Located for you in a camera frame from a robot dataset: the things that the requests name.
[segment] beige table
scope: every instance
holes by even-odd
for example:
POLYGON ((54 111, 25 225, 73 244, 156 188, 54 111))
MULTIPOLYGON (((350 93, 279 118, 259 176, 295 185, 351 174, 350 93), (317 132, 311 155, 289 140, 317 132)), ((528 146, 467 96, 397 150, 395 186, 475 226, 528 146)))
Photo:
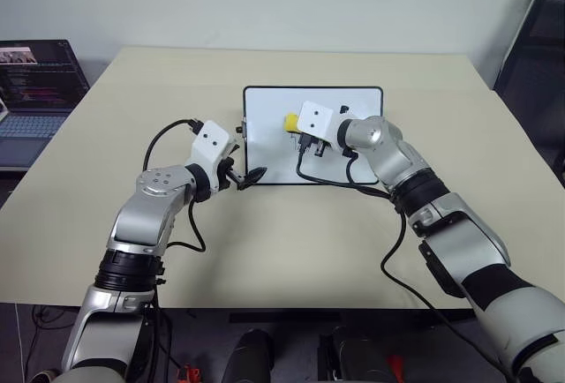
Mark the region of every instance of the beige table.
MULTIPOLYGON (((125 48, 0 211, 0 301, 79 304, 149 140, 180 117, 234 129, 247 85, 382 86, 386 116, 499 233, 516 272, 565 299, 565 191, 464 56, 125 48)), ((184 162, 192 140, 175 129, 152 164, 184 162)), ((208 252, 167 251, 164 306, 421 306, 379 270, 399 228, 387 201, 232 188, 195 215, 208 252)), ((172 240, 193 241, 184 213, 172 240)), ((417 246, 410 233, 390 270, 439 307, 467 306, 441 292, 417 246)))

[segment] black cable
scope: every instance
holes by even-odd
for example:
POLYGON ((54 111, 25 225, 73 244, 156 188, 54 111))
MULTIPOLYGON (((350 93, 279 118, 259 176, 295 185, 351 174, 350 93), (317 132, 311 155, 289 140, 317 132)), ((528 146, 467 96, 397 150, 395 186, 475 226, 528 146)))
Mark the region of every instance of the black cable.
POLYGON ((169 244, 167 244, 167 248, 170 248, 171 246, 182 246, 184 248, 192 249, 193 251, 196 252, 206 251, 206 244, 204 243, 204 238, 200 234, 198 227, 196 227, 196 221, 194 220, 194 214, 192 211, 193 209, 194 209, 194 199, 192 199, 188 204, 188 221, 189 223, 191 223, 191 227, 192 227, 192 231, 194 232, 194 235, 200 242, 200 247, 194 246, 193 244, 187 244, 185 242, 170 242, 169 244))
MULTIPOLYGON (((165 354, 167 353, 167 350, 165 349, 164 346, 162 346, 162 343, 159 343, 159 348, 161 348, 161 350, 162 350, 165 354)), ((181 365, 180 365, 180 363, 179 363, 172 355, 169 356, 169 361, 170 361, 171 363, 173 363, 173 364, 176 366, 176 368, 182 368, 181 365)))
POLYGON ((364 193, 365 195, 375 196, 377 198, 390 199, 390 195, 388 193, 386 193, 385 191, 381 191, 379 189, 375 189, 373 187, 366 187, 366 186, 363 186, 362 184, 355 184, 355 183, 352 184, 352 183, 334 182, 332 180, 326 180, 326 179, 323 179, 323 178, 308 176, 307 174, 304 174, 302 171, 300 171, 300 166, 302 165, 303 156, 304 156, 304 152, 298 153, 298 162, 297 162, 296 172, 297 172, 298 176, 304 178, 304 180, 307 180, 309 182, 314 182, 314 183, 328 184, 330 186, 344 187, 346 189, 355 189, 357 191, 364 193))
POLYGON ((37 344, 37 341, 39 339, 39 328, 35 327, 35 331, 34 331, 34 337, 32 339, 31 344, 29 345, 29 351, 27 352, 27 358, 26 358, 26 366, 24 367, 24 378, 27 379, 27 375, 28 375, 28 371, 29 371, 29 360, 32 357, 32 354, 35 350, 35 345, 37 344))
MULTIPOLYGON (((151 158, 151 153, 153 152, 155 143, 157 143, 157 141, 161 138, 163 134, 165 134, 173 127, 177 127, 180 124, 188 124, 192 128, 192 126, 194 125, 194 120, 187 120, 187 119, 177 120, 163 127, 162 130, 155 135, 155 137, 151 140, 149 146, 147 147, 147 151, 145 152, 145 157, 143 158, 143 171, 146 171, 147 167, 149 166, 149 159, 151 158)), ((193 209, 194 209, 194 199, 191 200, 191 202, 188 204, 188 221, 189 223, 191 223, 191 227, 192 227, 192 231, 194 232, 194 235, 200 242, 200 247, 194 246, 193 244, 187 244, 185 242, 171 242, 167 244, 167 248, 170 248, 171 246, 182 246, 184 248, 192 249, 193 251, 196 252, 204 252, 206 250, 206 244, 204 243, 204 239, 202 238, 202 235, 200 234, 198 227, 196 226, 196 221, 194 220, 194 214, 192 211, 193 209)))
POLYGON ((443 315, 443 313, 441 313, 440 310, 435 308, 435 306, 433 306, 424 296, 422 296, 417 290, 412 288, 412 286, 408 285, 405 282, 402 282, 401 280, 397 279, 387 271, 386 269, 387 262, 395 254, 395 252, 398 251, 398 248, 400 248, 400 245, 402 244, 404 240, 404 235, 406 233, 406 217, 404 216, 404 214, 400 214, 400 218, 401 218, 401 227, 400 227, 400 233, 398 235, 398 239, 396 240, 396 243, 393 245, 390 251, 388 251, 387 255, 385 255, 385 257, 380 262, 380 270, 382 271, 382 273, 384 273, 391 281, 398 284, 399 286, 402 286, 403 288, 408 290, 412 295, 414 295, 420 301, 422 301, 435 314, 435 316, 438 319, 440 319, 440 321, 443 324, 446 325, 446 327, 449 330, 451 330, 461 340, 471 345, 471 347, 474 348, 477 351, 477 353, 481 355, 483 359, 485 359, 485 361, 487 361, 492 367, 496 368, 499 372, 501 372, 509 381, 515 381, 514 377, 512 377, 512 375, 510 375, 510 373, 498 361, 496 361, 491 356, 489 356, 484 350, 482 350, 477 345, 477 343, 469 339, 464 334, 460 333, 459 330, 457 330, 451 324, 451 322, 447 319, 447 317, 443 315))
POLYGON ((165 358, 165 361, 163 362, 163 378, 164 378, 164 382, 168 382, 169 381, 169 362, 173 362, 172 356, 170 354, 170 350, 172 348, 172 344, 173 344, 173 323, 170 319, 170 317, 165 313, 165 311, 163 311, 162 309, 159 311, 159 313, 162 315, 162 317, 165 319, 165 324, 167 325, 167 349, 165 350, 165 353, 167 354, 167 358, 165 358))
POLYGON ((54 323, 55 321, 61 319, 64 316, 64 313, 69 311, 67 309, 60 309, 61 312, 58 315, 51 319, 45 319, 44 316, 46 315, 49 308, 59 309, 57 307, 48 307, 47 305, 34 305, 32 307, 31 319, 34 323, 34 337, 32 338, 32 342, 29 345, 29 351, 27 352, 26 364, 24 366, 25 379, 27 379, 29 372, 29 362, 32 355, 34 354, 37 342, 39 341, 40 330, 63 330, 74 326, 74 323, 64 326, 45 326, 46 324, 54 323))
POLYGON ((149 360, 149 373, 147 375, 147 383, 154 383, 155 373, 157 372, 157 362, 159 361, 159 329, 161 327, 160 321, 160 308, 159 308, 159 295, 157 294, 157 287, 154 287, 153 300, 151 301, 154 312, 153 323, 153 346, 151 351, 151 359, 149 360))
POLYGON ((161 138, 161 136, 163 134, 165 134, 167 131, 169 131, 170 129, 172 129, 173 127, 177 127, 180 124, 188 124, 191 125, 192 124, 192 120, 177 120, 169 125, 167 125, 166 127, 164 127, 161 131, 159 131, 155 137, 151 140, 151 142, 149 143, 149 147, 147 148, 147 151, 145 152, 145 157, 143 158, 143 171, 145 171, 149 165, 149 158, 151 157, 151 153, 153 152, 153 148, 155 146, 155 143, 157 143, 157 141, 161 138))

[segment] yellow object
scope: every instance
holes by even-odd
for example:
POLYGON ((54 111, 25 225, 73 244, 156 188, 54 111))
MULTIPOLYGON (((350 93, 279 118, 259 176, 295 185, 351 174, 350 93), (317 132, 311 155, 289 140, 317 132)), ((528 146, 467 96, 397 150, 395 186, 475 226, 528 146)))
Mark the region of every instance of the yellow object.
POLYGON ((284 118, 284 130, 288 133, 300 133, 298 129, 298 116, 294 113, 287 114, 284 118))

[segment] silver robotic arm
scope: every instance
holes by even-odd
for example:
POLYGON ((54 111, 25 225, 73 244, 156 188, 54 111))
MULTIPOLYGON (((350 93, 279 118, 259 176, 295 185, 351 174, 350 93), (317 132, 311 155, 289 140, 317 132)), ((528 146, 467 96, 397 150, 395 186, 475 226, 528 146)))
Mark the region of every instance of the silver robotic arm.
POLYGON ((236 141, 212 121, 189 120, 197 137, 184 166, 147 169, 138 176, 136 192, 119 211, 98 274, 87 289, 63 358, 57 383, 118 382, 130 371, 134 352, 154 300, 155 285, 164 282, 161 256, 177 213, 230 186, 243 190, 266 169, 246 177, 233 170, 230 154, 236 141))
POLYGON ((469 300, 510 374, 522 382, 565 381, 565 304, 510 271, 504 243, 396 126, 305 102, 298 130, 366 157, 396 210, 424 238, 419 250, 433 277, 449 295, 469 300))

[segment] whiteboard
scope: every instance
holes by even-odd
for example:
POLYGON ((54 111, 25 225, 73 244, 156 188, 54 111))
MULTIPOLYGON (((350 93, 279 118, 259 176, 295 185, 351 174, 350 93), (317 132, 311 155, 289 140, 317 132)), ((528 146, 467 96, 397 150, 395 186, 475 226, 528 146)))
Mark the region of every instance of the whiteboard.
MULTIPOLYGON (((382 115, 380 87, 279 87, 248 86, 244 90, 245 170, 267 167, 259 184, 310 184, 296 173, 299 135, 283 128, 289 113, 299 114, 305 101, 319 103, 339 112, 342 105, 359 117, 382 115)), ((326 148, 323 157, 314 155, 315 146, 304 155, 300 170, 310 176, 347 182, 349 158, 326 148)), ((376 183, 365 157, 351 166, 353 180, 376 183)))

